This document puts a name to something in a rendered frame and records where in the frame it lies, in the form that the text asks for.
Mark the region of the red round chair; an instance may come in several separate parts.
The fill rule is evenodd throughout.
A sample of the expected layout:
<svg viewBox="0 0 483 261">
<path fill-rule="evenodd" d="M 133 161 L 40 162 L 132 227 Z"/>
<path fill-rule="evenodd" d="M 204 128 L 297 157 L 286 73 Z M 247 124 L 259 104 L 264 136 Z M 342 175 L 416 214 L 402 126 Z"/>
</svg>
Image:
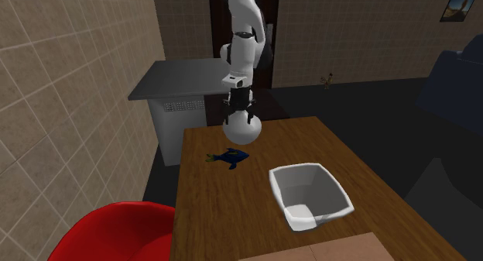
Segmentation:
<svg viewBox="0 0 483 261">
<path fill-rule="evenodd" d="M 122 201 L 80 219 L 48 261 L 169 261 L 175 209 Z"/>
</svg>

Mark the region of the dark blue sofa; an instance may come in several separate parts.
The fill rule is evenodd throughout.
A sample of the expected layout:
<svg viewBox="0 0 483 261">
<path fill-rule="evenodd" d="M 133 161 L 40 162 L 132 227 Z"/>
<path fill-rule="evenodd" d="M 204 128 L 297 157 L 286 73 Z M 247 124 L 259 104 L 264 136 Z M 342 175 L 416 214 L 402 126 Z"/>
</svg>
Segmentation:
<svg viewBox="0 0 483 261">
<path fill-rule="evenodd" d="M 483 137 L 483 33 L 440 53 L 416 105 Z"/>
</svg>

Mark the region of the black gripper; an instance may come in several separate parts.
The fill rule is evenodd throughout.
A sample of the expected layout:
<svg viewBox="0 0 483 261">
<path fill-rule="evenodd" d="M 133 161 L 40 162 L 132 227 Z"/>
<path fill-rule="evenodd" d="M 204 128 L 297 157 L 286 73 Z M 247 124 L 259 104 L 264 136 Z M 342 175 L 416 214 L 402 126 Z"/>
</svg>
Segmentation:
<svg viewBox="0 0 483 261">
<path fill-rule="evenodd" d="M 228 124 L 229 116 L 231 115 L 231 109 L 234 110 L 246 110 L 248 113 L 247 123 L 251 124 L 251 120 L 254 117 L 253 106 L 256 104 L 255 99 L 251 99 L 252 93 L 250 87 L 246 88 L 232 88 L 229 92 L 228 100 L 223 100 L 223 117 L 224 124 Z"/>
</svg>

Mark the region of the brown wooden table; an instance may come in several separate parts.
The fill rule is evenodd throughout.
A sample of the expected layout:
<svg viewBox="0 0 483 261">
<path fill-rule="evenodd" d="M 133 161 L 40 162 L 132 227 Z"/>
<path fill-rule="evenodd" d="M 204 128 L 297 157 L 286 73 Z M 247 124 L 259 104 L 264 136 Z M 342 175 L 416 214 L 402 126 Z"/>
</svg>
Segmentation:
<svg viewBox="0 0 483 261">
<path fill-rule="evenodd" d="M 185 130 L 170 261 L 239 261 L 367 232 L 395 261 L 465 261 L 316 117 L 264 122 L 235 169 L 205 160 L 230 145 L 219 126 Z M 269 171 L 294 163 L 327 168 L 354 211 L 307 232 L 292 231 Z"/>
</svg>

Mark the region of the grey desk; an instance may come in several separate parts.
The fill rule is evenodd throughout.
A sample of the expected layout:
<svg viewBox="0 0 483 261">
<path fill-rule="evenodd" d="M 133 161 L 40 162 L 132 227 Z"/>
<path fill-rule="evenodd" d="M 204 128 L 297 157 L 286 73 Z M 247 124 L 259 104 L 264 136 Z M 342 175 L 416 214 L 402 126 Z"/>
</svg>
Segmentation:
<svg viewBox="0 0 483 261">
<path fill-rule="evenodd" d="M 166 166 L 180 164 L 183 131 L 207 125 L 204 97 L 228 93 L 221 81 L 229 70 L 220 58 L 157 60 L 128 95 L 148 102 Z"/>
</svg>

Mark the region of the white square bowl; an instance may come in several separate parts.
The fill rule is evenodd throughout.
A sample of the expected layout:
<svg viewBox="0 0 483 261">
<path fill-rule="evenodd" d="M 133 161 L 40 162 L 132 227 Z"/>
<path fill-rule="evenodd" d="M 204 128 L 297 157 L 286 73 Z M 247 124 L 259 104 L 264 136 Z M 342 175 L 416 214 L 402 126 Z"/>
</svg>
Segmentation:
<svg viewBox="0 0 483 261">
<path fill-rule="evenodd" d="M 269 182 L 294 232 L 317 228 L 355 210 L 341 184 L 319 163 L 276 167 L 269 171 Z"/>
</svg>

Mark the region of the small framed wall picture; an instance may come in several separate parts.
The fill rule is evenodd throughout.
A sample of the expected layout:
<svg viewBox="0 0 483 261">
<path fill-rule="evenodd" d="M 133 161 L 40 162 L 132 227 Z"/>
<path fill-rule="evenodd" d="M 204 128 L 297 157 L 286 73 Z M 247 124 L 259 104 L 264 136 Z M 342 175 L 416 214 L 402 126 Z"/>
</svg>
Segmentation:
<svg viewBox="0 0 483 261">
<path fill-rule="evenodd" d="M 440 22 L 463 22 L 474 0 L 449 0 Z"/>
</svg>

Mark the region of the dark door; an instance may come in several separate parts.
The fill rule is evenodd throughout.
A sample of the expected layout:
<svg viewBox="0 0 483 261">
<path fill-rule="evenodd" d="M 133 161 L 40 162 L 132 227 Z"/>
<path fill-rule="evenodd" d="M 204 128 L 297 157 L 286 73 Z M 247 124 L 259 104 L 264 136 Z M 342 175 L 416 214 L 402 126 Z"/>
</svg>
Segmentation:
<svg viewBox="0 0 483 261">
<path fill-rule="evenodd" d="M 231 14 L 228 4 L 223 0 L 209 0 L 211 10 L 211 32 L 214 57 L 220 56 L 220 48 L 231 42 Z M 276 27 L 278 19 L 279 0 L 262 0 L 259 4 L 268 24 L 268 41 L 272 53 L 275 53 Z M 264 70 L 256 70 L 254 73 L 253 88 L 271 88 L 273 78 L 273 63 Z"/>
</svg>

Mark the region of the blue toy fish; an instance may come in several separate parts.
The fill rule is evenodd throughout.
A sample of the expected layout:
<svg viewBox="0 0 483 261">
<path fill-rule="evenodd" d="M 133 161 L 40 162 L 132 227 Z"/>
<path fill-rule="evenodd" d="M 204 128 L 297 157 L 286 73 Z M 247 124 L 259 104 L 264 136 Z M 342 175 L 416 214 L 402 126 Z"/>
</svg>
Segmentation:
<svg viewBox="0 0 483 261">
<path fill-rule="evenodd" d="M 221 155 L 216 154 L 207 154 L 206 162 L 214 162 L 214 161 L 224 161 L 230 164 L 229 170 L 233 170 L 237 167 L 237 164 L 241 161 L 247 159 L 249 155 L 239 149 L 227 148 L 225 153 Z"/>
</svg>

